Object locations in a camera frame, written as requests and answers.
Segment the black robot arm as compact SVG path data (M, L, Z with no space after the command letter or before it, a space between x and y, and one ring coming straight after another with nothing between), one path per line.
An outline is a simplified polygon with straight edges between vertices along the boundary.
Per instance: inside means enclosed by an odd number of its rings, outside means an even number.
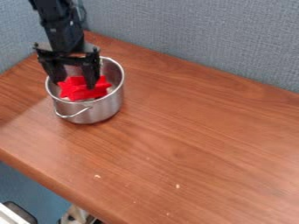
M70 76L66 66L74 66L82 71L87 88L94 89L101 77L101 48L86 40L75 3L72 0L28 1L39 13L48 38L47 43L35 43L32 48L51 81L55 84L66 81Z

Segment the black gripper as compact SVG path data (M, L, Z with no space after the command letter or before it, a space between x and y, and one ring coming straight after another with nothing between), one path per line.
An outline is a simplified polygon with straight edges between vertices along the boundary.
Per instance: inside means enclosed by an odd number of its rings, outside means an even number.
M44 26L48 42L36 43L34 50L51 81L58 84L67 78L64 65L82 66L87 88L99 81L99 48L86 41L81 25Z

